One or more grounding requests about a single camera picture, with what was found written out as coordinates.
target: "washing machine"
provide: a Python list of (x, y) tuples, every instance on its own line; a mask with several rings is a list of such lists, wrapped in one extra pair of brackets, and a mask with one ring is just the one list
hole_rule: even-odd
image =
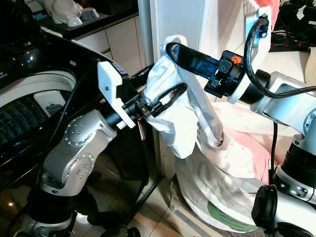
[[(111, 110), (98, 89), (97, 63), (101, 61), (109, 61), (124, 81), (129, 80), (119, 65), (102, 54), (42, 32), (23, 0), (1, 1), (0, 235), (26, 202), (25, 194), (36, 182), (37, 167), (45, 151), (60, 141), (63, 128), (74, 117), (92, 109)], [(124, 90), (122, 101), (135, 93), (132, 87)], [(72, 100), (60, 129), (51, 139), (70, 96)], [(98, 197), (107, 199), (108, 191), (113, 189), (121, 197), (128, 193), (129, 197), (122, 198), (129, 206), (124, 211), (132, 211), (148, 181), (138, 127), (120, 131), (98, 160), (98, 172), (86, 189), (96, 196), (98, 211), (107, 211), (109, 203), (117, 201), (117, 197), (109, 197), (106, 203), (98, 203)]]

